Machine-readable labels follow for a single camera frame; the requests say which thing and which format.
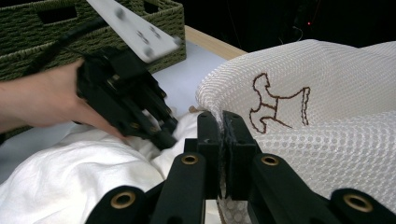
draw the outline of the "embroidered horse design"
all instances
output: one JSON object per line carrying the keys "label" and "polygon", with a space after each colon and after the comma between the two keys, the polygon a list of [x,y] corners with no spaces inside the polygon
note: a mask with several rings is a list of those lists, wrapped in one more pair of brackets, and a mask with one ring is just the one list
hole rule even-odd
{"label": "embroidered horse design", "polygon": [[309,87],[303,87],[290,96],[274,95],[270,92],[270,81],[262,73],[254,78],[253,90],[259,95],[260,102],[249,113],[253,128],[259,133],[267,133],[268,123],[293,128],[308,125],[306,109],[309,100]]}

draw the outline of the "crumpled white cloth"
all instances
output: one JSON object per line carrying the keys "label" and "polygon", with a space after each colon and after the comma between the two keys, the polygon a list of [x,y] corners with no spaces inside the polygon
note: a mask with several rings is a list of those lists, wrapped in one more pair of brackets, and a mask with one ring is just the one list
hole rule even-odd
{"label": "crumpled white cloth", "polygon": [[[159,151],[133,137],[122,142],[107,133],[78,125],[56,146],[24,161],[0,186],[0,223],[84,223],[111,189],[129,185],[147,191],[165,180],[184,139],[196,138],[199,113],[177,125],[174,147]],[[208,211],[208,223],[219,212]]]}

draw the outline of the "brown stitching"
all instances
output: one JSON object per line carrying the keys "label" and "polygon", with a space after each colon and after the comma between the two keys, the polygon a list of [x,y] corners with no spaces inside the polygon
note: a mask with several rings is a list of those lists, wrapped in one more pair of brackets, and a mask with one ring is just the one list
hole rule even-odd
{"label": "brown stitching", "polygon": [[[256,89],[256,83],[257,83],[257,80],[260,77],[264,77],[265,78],[265,80],[266,80],[266,84],[264,85],[265,91],[271,98],[275,99],[275,105],[269,105],[269,104],[267,104],[267,103],[262,101],[262,93],[259,90]],[[303,95],[303,99],[302,99],[302,103],[301,103],[301,107],[302,107],[301,108],[302,123],[303,123],[303,125],[308,125],[309,124],[308,118],[307,118],[307,115],[306,115],[306,110],[308,108],[309,94],[310,94],[310,91],[311,91],[309,87],[303,87],[303,88],[301,88],[299,91],[297,91],[296,93],[294,93],[291,96],[273,95],[268,90],[270,87],[271,87],[271,84],[269,82],[268,75],[266,73],[261,73],[261,74],[259,74],[258,76],[256,76],[253,79],[252,88],[259,95],[260,102],[259,102],[259,104],[258,104],[256,109],[255,108],[250,108],[249,119],[250,119],[251,125],[253,126],[253,128],[258,133],[266,133],[267,132],[267,124],[265,123],[266,119],[273,120],[273,121],[275,121],[275,122],[277,122],[277,123],[279,123],[279,124],[281,124],[281,125],[283,125],[285,127],[292,128],[290,125],[288,125],[288,124],[284,123],[283,121],[277,119],[277,117],[276,117],[277,116],[277,110],[278,110],[277,107],[278,107],[279,100],[289,100],[289,99],[292,99],[293,97],[296,97],[300,93]],[[260,121],[260,123],[263,126],[263,130],[260,131],[260,129],[253,122],[252,114],[259,112],[263,107],[273,110],[274,111],[274,116],[273,117],[264,116],[264,117],[259,118],[259,121]]]}

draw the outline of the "finger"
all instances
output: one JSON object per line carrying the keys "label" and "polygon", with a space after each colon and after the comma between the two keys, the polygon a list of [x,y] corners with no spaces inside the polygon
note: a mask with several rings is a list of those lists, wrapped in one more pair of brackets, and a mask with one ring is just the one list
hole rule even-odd
{"label": "finger", "polygon": [[99,115],[94,109],[92,109],[85,102],[81,103],[81,107],[76,121],[89,124],[97,129],[110,133],[111,135],[114,135],[120,139],[126,138],[114,126],[111,126],[106,119],[104,119],[101,115]]}

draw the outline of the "black metal bracket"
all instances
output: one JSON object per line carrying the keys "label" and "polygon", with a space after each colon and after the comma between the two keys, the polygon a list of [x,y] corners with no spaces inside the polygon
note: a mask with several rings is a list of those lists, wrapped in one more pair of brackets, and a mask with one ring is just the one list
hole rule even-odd
{"label": "black metal bracket", "polygon": [[[78,69],[78,96],[123,135],[149,139],[157,148],[172,147],[177,120],[166,93],[133,51],[102,48]],[[148,111],[156,121],[148,118]]]}
{"label": "black metal bracket", "polygon": [[359,190],[338,189],[330,200],[317,195],[285,160],[262,153],[235,113],[224,111],[223,125],[220,133],[211,113],[200,114],[198,138],[186,139],[165,181],[146,193],[125,186],[111,190],[86,223],[204,223],[205,200],[223,197],[223,174],[225,197],[247,201],[255,224],[396,223],[388,208]]}

